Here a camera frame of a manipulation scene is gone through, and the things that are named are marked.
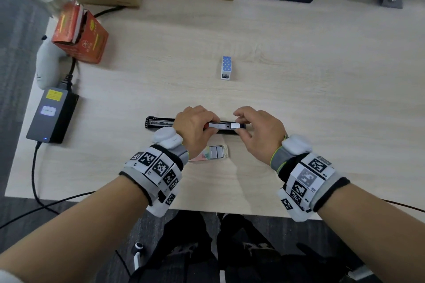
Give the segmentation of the person's right hand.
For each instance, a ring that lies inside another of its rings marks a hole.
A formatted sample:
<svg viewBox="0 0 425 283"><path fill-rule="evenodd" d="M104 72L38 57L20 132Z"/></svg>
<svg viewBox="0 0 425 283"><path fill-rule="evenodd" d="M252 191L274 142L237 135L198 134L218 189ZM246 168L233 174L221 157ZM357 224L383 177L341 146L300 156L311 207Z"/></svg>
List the person's right hand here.
<svg viewBox="0 0 425 283"><path fill-rule="evenodd" d="M236 109L233 115L237 117L237 123L250 124L255 132L255 144L245 146L247 151L259 161L270 165L274 153L287 135L283 123L268 112L250 106Z"/></svg>

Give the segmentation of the person's left hand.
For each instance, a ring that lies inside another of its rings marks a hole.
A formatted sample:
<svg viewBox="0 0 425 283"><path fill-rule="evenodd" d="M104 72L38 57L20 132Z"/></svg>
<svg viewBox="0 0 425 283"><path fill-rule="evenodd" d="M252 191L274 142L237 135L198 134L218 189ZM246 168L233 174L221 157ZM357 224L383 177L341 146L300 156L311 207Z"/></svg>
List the person's left hand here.
<svg viewBox="0 0 425 283"><path fill-rule="evenodd" d="M203 106L186 107L178 113L173 128L183 138L183 146L189 153L189 159L199 155L215 134L203 134L203 126L209 122L220 122L220 118Z"/></svg>

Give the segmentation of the long black bar device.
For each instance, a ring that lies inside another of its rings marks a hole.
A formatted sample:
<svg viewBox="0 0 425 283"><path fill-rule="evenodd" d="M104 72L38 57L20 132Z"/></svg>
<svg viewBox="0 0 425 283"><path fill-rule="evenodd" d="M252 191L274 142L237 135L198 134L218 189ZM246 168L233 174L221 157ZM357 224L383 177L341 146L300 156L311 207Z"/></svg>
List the long black bar device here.
<svg viewBox="0 0 425 283"><path fill-rule="evenodd" d="M148 116L145 120L146 129L161 129L163 127L173 127L174 118L159 118ZM204 125L204 130L207 128L216 128L219 134L236 134L237 129L247 129L246 124L241 124L232 121L220 121L218 123L209 122Z"/></svg>

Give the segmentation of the person's left forearm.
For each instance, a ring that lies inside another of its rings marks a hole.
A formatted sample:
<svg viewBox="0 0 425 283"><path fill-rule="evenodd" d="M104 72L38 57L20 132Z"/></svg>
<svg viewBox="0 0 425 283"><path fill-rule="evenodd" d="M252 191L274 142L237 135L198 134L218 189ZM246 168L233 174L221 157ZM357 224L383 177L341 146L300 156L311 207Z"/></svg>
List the person's left forearm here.
<svg viewBox="0 0 425 283"><path fill-rule="evenodd" d="M89 282L129 235L148 200L119 176L0 254L0 283Z"/></svg>

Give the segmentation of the person's right forearm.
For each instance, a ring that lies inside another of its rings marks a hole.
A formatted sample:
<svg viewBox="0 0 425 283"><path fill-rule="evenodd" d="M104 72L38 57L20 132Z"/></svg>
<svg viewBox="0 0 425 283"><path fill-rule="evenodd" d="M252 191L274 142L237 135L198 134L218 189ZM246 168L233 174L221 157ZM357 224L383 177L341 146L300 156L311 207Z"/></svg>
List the person's right forearm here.
<svg viewBox="0 0 425 283"><path fill-rule="evenodd" d="M425 283L425 223L357 187L337 189L319 216L384 283Z"/></svg>

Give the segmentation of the small clear plastic packet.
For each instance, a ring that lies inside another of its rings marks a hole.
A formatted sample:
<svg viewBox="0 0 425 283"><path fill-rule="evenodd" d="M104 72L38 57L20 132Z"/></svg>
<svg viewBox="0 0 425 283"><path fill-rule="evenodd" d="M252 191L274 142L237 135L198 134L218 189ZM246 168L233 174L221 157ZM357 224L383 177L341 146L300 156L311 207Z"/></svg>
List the small clear plastic packet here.
<svg viewBox="0 0 425 283"><path fill-rule="evenodd" d="M203 162L211 160L222 160L229 157L227 145L207 146L198 156L189 159L189 162Z"/></svg>

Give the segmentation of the small white blue-dotted box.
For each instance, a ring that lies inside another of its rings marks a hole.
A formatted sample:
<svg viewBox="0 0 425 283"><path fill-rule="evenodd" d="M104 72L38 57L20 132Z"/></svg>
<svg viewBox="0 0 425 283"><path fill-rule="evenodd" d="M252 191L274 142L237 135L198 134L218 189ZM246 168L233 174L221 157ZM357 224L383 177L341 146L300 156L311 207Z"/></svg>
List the small white blue-dotted box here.
<svg viewBox="0 0 425 283"><path fill-rule="evenodd" d="M232 73L232 60L230 56L223 56L222 57L222 64L221 64L221 74L220 78L221 80L230 80Z"/></svg>

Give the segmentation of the left wrist marker band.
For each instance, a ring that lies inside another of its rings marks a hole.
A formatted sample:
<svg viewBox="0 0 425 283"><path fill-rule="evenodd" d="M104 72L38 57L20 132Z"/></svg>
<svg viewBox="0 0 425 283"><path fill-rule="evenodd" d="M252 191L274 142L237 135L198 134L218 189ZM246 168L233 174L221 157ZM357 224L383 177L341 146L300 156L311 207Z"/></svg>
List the left wrist marker band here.
<svg viewBox="0 0 425 283"><path fill-rule="evenodd" d="M119 175L142 190L148 200L148 212L162 217L179 194L189 152L183 146L183 138L170 126L158 129L152 142L151 146L134 154Z"/></svg>

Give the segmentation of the wrist marker band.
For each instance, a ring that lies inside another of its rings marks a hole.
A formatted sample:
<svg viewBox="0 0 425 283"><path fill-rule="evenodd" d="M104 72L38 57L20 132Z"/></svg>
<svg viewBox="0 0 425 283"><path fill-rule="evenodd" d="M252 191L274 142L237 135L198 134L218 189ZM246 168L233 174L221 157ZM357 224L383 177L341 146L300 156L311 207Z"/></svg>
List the wrist marker band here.
<svg viewBox="0 0 425 283"><path fill-rule="evenodd" d="M331 162L313 153L306 137L297 134L285 136L270 167L284 182L277 195L296 222L308 220L337 189L350 184Z"/></svg>
<svg viewBox="0 0 425 283"><path fill-rule="evenodd" d="M170 126L158 129L152 142L151 146L134 154L119 175L142 190L148 200L148 212L162 217L179 194L189 152L183 146L183 138Z"/></svg>

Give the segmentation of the right wrist marker band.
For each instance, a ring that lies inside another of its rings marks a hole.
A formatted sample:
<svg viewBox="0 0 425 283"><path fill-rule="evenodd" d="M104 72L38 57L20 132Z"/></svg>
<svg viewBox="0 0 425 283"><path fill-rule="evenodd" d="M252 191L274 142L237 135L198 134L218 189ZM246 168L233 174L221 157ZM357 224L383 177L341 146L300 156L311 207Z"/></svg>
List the right wrist marker band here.
<svg viewBox="0 0 425 283"><path fill-rule="evenodd" d="M284 182L277 195L296 222L308 220L337 189L350 184L331 162L313 153L306 137L297 134L285 136L270 167Z"/></svg>

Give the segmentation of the person's black trousers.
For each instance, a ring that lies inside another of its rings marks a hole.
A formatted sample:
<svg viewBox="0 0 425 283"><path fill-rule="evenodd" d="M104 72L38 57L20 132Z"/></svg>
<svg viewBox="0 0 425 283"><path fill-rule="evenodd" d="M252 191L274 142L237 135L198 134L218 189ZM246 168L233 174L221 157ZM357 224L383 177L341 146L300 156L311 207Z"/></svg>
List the person's black trousers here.
<svg viewBox="0 0 425 283"><path fill-rule="evenodd" d="M213 239L198 211L178 211L163 229L151 256L135 267L128 283L380 283L360 278L348 259L326 257L304 243L300 254L282 254L239 214L218 215Z"/></svg>

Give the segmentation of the small white black gadget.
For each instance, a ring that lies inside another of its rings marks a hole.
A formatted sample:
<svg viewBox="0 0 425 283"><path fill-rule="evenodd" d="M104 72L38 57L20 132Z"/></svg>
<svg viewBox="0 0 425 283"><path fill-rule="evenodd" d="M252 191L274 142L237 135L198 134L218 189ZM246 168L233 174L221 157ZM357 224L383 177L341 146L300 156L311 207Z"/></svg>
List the small white black gadget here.
<svg viewBox="0 0 425 283"><path fill-rule="evenodd" d="M131 249L131 253L133 256L134 272L142 266L142 261L143 261L145 251L146 251L145 246L141 242L136 242L133 245Z"/></svg>

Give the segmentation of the orange carton box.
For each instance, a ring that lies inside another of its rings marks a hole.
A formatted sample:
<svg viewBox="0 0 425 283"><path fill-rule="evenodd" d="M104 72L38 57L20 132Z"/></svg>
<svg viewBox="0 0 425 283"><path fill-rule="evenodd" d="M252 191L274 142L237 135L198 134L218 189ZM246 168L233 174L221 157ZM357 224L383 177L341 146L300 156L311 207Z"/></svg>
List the orange carton box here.
<svg viewBox="0 0 425 283"><path fill-rule="evenodd" d="M78 61L99 64L109 38L94 15L76 1L67 2L51 41Z"/></svg>

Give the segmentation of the grey black power adapter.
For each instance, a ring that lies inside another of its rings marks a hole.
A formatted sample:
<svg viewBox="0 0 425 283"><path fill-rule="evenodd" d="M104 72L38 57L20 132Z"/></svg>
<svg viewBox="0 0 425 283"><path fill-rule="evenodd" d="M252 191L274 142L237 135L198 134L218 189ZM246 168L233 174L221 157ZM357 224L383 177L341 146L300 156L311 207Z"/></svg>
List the grey black power adapter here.
<svg viewBox="0 0 425 283"><path fill-rule="evenodd" d="M61 88L47 88L36 109L26 138L61 144L65 138L79 95Z"/></svg>

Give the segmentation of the white handheld device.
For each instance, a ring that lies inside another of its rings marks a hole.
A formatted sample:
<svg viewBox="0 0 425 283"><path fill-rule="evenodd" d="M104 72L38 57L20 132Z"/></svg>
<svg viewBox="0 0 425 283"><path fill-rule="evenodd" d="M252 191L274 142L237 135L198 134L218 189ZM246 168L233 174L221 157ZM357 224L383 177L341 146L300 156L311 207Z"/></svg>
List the white handheld device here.
<svg viewBox="0 0 425 283"><path fill-rule="evenodd" d="M38 87L45 91L49 88L72 90L72 77L61 79L60 61L69 55L51 41L47 35L42 37L42 44L36 56L35 78Z"/></svg>

